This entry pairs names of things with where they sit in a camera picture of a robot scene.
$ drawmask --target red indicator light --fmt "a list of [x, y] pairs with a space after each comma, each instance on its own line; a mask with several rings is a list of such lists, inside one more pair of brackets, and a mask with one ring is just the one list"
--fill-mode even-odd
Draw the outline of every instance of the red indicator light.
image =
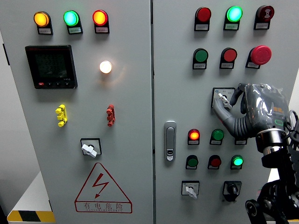
[[274, 16], [274, 8], [272, 6], [261, 6], [256, 12], [259, 20], [269, 22]]
[[237, 58], [237, 52], [234, 49], [228, 49], [223, 55], [224, 60], [232, 62]]
[[218, 166], [220, 166], [221, 165], [221, 159], [213, 159], [212, 161], [211, 161], [211, 166], [212, 167], [218, 167]]
[[189, 131], [188, 136], [192, 141], [196, 141], [199, 139], [200, 133], [197, 129], [192, 129]]
[[211, 10], [209, 8], [199, 8], [196, 12], [196, 17], [200, 22], [207, 22], [211, 18]]
[[254, 48], [251, 52], [250, 58], [254, 64], [266, 64], [272, 56], [272, 51], [268, 46], [260, 45]]
[[93, 13], [93, 22], [98, 26], [104, 26], [108, 21], [108, 15], [104, 10], [97, 10]]

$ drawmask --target red terminal block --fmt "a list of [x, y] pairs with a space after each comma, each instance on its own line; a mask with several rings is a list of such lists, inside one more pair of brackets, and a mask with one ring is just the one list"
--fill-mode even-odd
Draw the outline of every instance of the red terminal block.
[[114, 106], [112, 104], [109, 105], [106, 113], [108, 114], [107, 116], [108, 126], [111, 127], [115, 123], [115, 112], [114, 112]]

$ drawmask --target green push button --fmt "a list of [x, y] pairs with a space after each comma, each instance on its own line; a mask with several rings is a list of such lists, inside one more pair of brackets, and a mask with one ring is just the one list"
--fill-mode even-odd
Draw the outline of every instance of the green push button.
[[207, 52], [203, 49], [197, 51], [195, 54], [195, 59], [198, 62], [204, 62], [207, 59]]
[[196, 159], [190, 159], [188, 161], [188, 166], [189, 167], [196, 167], [198, 165], [198, 161]]
[[221, 129], [216, 129], [212, 132], [212, 138], [216, 141], [221, 141], [224, 138], [224, 133]]
[[275, 124], [279, 125], [279, 126], [283, 126], [284, 123], [281, 120], [275, 120]]
[[232, 162], [235, 166], [240, 166], [243, 164], [243, 157], [240, 155], [235, 155], [232, 157]]

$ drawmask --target indicator light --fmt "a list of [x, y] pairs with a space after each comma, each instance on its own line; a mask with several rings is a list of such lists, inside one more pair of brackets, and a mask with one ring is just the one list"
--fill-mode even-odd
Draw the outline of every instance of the indicator light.
[[234, 155], [230, 163], [230, 169], [242, 169], [243, 162], [242, 156]]
[[94, 32], [96, 34], [109, 34], [109, 18], [104, 10], [96, 10], [93, 13]]
[[79, 14], [73, 10], [64, 13], [64, 22], [69, 34], [82, 34], [83, 29]]
[[103, 26], [108, 21], [108, 15], [103, 10], [97, 10], [93, 13], [93, 22], [98, 26]]
[[257, 46], [250, 51], [246, 68], [259, 69], [261, 65], [266, 64], [271, 59], [271, 56], [272, 51], [268, 46]]
[[76, 26], [79, 22], [79, 16], [75, 11], [67, 11], [64, 13], [64, 21], [70, 27]]
[[256, 11], [256, 19], [253, 29], [269, 29], [270, 20], [274, 16], [274, 8], [272, 6], [261, 6]]
[[197, 129], [191, 129], [188, 132], [188, 145], [199, 145], [200, 133]]
[[46, 12], [35, 13], [33, 20], [39, 27], [46, 27], [50, 21], [49, 15]]
[[112, 70], [112, 64], [109, 61], [103, 61], [100, 64], [100, 71], [107, 74], [109, 72], [111, 72]]
[[235, 66], [235, 59], [237, 58], [237, 51], [233, 48], [225, 48], [221, 53], [220, 69], [233, 69]]
[[208, 52], [203, 48], [198, 48], [193, 53], [193, 66], [192, 69], [206, 69], [207, 59], [209, 57]]
[[224, 132], [221, 129], [215, 129], [210, 138], [210, 145], [221, 145], [224, 139]]
[[53, 35], [52, 23], [49, 14], [44, 11], [36, 12], [33, 16], [37, 32], [41, 35]]
[[238, 22], [242, 18], [243, 11], [241, 7], [239, 6], [233, 6], [228, 9], [228, 12], [226, 13], [227, 19], [230, 22]]
[[223, 30], [238, 30], [243, 11], [239, 6], [232, 6], [226, 11]]
[[195, 155], [189, 155], [186, 159], [186, 169], [197, 169], [198, 158]]
[[208, 31], [210, 29], [211, 10], [206, 7], [197, 9], [194, 20], [194, 31]]
[[208, 169], [219, 169], [221, 163], [222, 163], [222, 161], [220, 159], [220, 156], [218, 156], [218, 155], [212, 155], [209, 158], [209, 163], [208, 163], [207, 168]]

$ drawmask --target warning sign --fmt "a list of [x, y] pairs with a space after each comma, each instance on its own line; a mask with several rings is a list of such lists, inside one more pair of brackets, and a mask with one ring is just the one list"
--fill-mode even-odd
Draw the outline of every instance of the warning sign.
[[132, 203], [101, 163], [93, 166], [80, 190], [77, 212], [132, 213]]

